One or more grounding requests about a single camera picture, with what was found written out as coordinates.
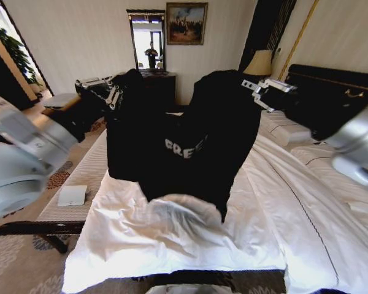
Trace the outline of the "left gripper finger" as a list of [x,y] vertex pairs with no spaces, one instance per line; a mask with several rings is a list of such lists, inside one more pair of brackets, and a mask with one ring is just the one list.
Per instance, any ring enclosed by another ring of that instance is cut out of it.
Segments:
[[114,97],[119,98],[120,96],[123,95],[123,91],[125,90],[125,87],[122,85],[113,85],[112,87],[109,88],[109,93],[107,98],[108,99],[113,99]]
[[117,108],[117,105],[121,97],[122,97],[122,93],[110,94],[108,98],[105,100],[105,103],[111,110],[115,110]]

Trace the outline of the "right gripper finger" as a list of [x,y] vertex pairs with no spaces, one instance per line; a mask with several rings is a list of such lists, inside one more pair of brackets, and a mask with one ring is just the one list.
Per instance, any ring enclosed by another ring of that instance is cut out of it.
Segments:
[[244,79],[241,85],[252,91],[262,91],[263,89],[265,89],[265,86],[262,80],[255,83],[255,82]]
[[266,104],[263,100],[263,98],[266,97],[266,92],[267,92],[266,90],[258,89],[252,92],[252,97],[256,104],[265,109],[267,112],[272,113],[275,111],[275,108]]

